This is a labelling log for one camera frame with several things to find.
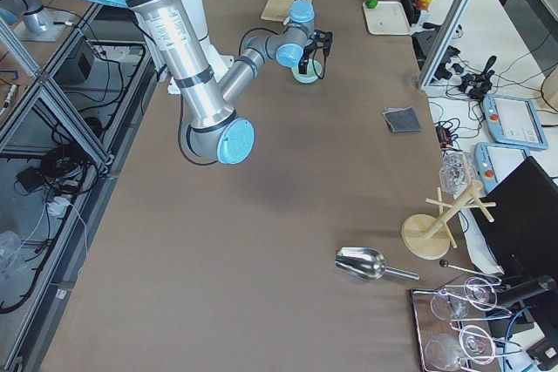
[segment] wine glass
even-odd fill
[[[469,314],[470,306],[485,312],[497,308],[496,291],[491,282],[474,276],[467,279],[463,285],[442,287],[430,301],[430,308],[434,315],[444,321],[464,320]]]
[[[435,335],[426,344],[425,359],[436,369],[475,371],[468,361],[486,365],[496,357],[496,346],[487,331],[479,326],[463,327],[459,336]]]

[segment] white tray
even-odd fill
[[[363,3],[366,27],[372,35],[409,35],[411,28],[400,2],[378,2],[374,9]]]

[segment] white cable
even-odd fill
[[[88,252],[89,252],[89,250],[87,248],[87,224],[85,223],[84,219],[81,218],[81,213],[79,213],[78,209],[73,204],[69,204],[68,206],[76,213],[79,220],[81,221],[81,223],[84,226],[84,242],[85,242],[84,247],[85,247],[85,257],[87,258],[87,255],[88,255]]]
[[[84,219],[81,218],[81,213],[79,213],[78,209],[73,205],[73,204],[68,204],[68,206],[76,213],[76,215],[78,216],[79,220],[81,221],[81,223],[84,226],[84,248],[85,248],[85,259],[84,259],[84,263],[81,265],[81,267],[78,270],[78,276],[81,275],[81,270],[84,268],[84,264],[85,264],[85,260],[87,260],[87,256],[89,256],[89,249],[87,248],[87,224],[85,223]]]
[[[31,231],[31,233],[27,236],[27,238],[21,243],[21,245],[14,250],[13,252],[11,252],[10,254],[8,254],[7,256],[4,256],[4,258],[6,260],[8,260],[11,256],[13,256],[14,254],[16,254],[17,252],[19,252],[19,250],[22,249],[23,246],[25,246],[25,244],[27,243],[27,241],[29,241],[31,239],[31,237],[33,236],[33,234],[37,231],[38,226],[41,224],[41,221],[43,220],[44,217],[44,213],[46,213],[46,205],[43,206],[43,211],[41,212],[41,217],[38,219],[37,224],[35,225],[35,228],[33,228],[33,231]]]

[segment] green lime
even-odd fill
[[[368,9],[374,9],[378,5],[378,0],[367,0],[366,7]]]

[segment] wooden cutting board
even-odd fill
[[[293,2],[294,0],[268,0],[263,8],[261,19],[283,22],[289,16],[289,8]]]

